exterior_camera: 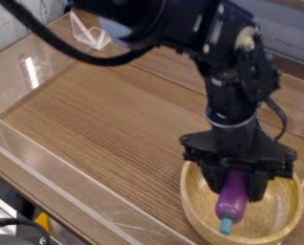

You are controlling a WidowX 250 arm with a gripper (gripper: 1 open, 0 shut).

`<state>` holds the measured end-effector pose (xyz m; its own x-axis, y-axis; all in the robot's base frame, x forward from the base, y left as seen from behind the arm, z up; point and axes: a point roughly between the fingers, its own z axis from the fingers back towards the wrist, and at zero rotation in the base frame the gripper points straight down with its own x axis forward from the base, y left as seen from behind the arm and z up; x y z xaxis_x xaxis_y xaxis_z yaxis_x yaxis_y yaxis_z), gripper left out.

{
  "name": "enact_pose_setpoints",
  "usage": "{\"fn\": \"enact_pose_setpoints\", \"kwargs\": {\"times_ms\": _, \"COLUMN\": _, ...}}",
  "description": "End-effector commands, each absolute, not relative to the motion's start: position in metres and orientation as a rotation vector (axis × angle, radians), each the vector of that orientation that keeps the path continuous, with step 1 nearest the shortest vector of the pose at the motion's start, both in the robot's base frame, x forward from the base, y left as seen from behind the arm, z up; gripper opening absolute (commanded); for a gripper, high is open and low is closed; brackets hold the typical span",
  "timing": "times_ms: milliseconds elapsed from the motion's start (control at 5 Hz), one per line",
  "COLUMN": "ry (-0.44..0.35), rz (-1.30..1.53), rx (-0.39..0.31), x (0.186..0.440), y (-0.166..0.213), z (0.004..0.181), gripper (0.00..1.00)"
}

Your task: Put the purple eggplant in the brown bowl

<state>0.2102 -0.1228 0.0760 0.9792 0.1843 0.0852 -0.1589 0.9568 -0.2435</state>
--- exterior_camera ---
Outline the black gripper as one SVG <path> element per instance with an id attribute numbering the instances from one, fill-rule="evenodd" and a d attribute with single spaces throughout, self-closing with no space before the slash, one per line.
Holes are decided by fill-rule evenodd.
<path id="1" fill-rule="evenodd" d="M 296 151 L 269 137 L 257 113 L 244 120 L 206 114 L 212 128 L 181 136 L 184 159 L 197 164 L 208 187 L 220 193 L 230 168 L 248 171 L 248 197 L 262 199 L 268 180 L 292 178 Z"/>

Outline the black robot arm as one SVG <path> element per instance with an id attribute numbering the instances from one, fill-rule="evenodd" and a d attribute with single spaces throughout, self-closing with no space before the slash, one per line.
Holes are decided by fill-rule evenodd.
<path id="1" fill-rule="evenodd" d="M 272 99 L 280 71 L 253 15 L 230 0 L 73 0 L 73 5 L 98 16 L 118 44 L 166 46 L 189 56 L 204 80 L 212 129 L 181 136 L 184 159 L 197 164 L 216 193 L 228 172 L 245 171 L 248 199 L 261 200 L 268 182 L 292 177 L 296 151 L 258 122 L 264 104 L 282 121 L 288 118 Z"/>

